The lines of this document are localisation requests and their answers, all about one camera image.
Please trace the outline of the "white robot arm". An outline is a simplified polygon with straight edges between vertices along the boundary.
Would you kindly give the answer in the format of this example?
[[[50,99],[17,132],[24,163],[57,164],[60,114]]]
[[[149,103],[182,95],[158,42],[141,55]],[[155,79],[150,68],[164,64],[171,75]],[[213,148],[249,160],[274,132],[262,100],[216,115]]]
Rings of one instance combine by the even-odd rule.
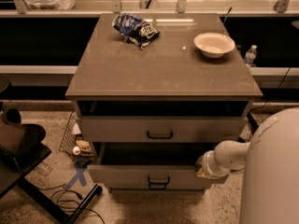
[[[196,175],[243,175],[240,224],[299,224],[299,108],[266,119],[250,141],[222,141],[195,164]]]

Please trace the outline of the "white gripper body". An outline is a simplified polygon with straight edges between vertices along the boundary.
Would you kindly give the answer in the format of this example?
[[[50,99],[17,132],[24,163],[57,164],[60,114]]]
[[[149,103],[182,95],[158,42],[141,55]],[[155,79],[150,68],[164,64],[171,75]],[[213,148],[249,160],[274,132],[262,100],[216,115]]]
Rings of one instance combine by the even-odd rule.
[[[229,168],[221,166],[217,161],[215,151],[208,151],[203,155],[202,166],[199,170],[203,170],[208,179],[219,179],[231,173]]]

